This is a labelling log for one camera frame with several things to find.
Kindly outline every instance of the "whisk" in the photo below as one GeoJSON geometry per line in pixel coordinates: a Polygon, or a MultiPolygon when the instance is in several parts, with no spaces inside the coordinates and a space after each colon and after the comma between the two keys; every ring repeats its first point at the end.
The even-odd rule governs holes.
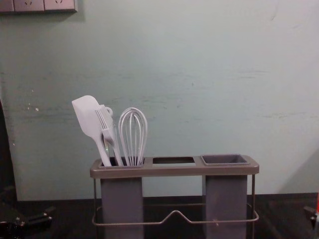
{"type": "Polygon", "coordinates": [[[145,115],[136,108],[123,111],[119,120],[119,135],[126,165],[142,165],[148,135],[145,115]]]}

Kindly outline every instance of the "wall scratch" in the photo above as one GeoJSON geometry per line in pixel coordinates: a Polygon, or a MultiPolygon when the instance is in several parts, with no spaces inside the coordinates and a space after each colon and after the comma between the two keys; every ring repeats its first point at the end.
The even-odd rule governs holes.
{"type": "Polygon", "coordinates": [[[273,21],[273,20],[275,19],[275,17],[277,16],[277,14],[278,14],[279,1],[280,1],[280,0],[277,0],[277,4],[276,4],[276,7],[275,7],[275,11],[274,11],[274,13],[273,13],[272,16],[271,16],[270,21],[273,21]]]}

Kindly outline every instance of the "white fork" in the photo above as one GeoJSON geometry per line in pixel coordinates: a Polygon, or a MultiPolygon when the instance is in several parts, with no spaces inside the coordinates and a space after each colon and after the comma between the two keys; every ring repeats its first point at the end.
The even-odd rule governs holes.
{"type": "Polygon", "coordinates": [[[109,124],[107,124],[105,117],[104,117],[105,114],[109,114],[109,116],[111,116],[110,111],[108,110],[107,107],[102,106],[99,110],[95,110],[95,112],[98,115],[98,118],[99,118],[100,123],[101,123],[102,134],[103,134],[104,140],[106,140],[113,147],[115,159],[117,161],[118,166],[123,166],[122,158],[121,158],[120,151],[119,151],[119,144],[118,144],[116,135],[114,134],[114,128],[112,127],[112,125],[109,125],[109,124],[111,124],[111,122],[109,122],[109,124]]]}

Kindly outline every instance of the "painted wall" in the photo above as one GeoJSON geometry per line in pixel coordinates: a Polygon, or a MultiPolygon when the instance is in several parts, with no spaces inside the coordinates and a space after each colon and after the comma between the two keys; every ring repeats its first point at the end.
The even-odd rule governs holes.
{"type": "MultiPolygon", "coordinates": [[[[319,1],[80,1],[0,17],[0,84],[20,200],[91,198],[98,157],[71,101],[145,112],[147,155],[242,153],[257,193],[319,181],[319,1]]],[[[198,195],[146,179],[145,196],[198,195]]]]}

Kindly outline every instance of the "wall socket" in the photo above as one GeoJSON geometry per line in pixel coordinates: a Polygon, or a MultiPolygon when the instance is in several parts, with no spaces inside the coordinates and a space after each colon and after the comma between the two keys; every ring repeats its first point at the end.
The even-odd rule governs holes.
{"type": "Polygon", "coordinates": [[[14,10],[17,12],[44,11],[43,0],[14,0],[14,10]]]}
{"type": "Polygon", "coordinates": [[[77,0],[44,0],[46,11],[77,11],[77,0]]]}
{"type": "Polygon", "coordinates": [[[12,12],[13,8],[13,0],[0,0],[0,12],[12,12]]]}

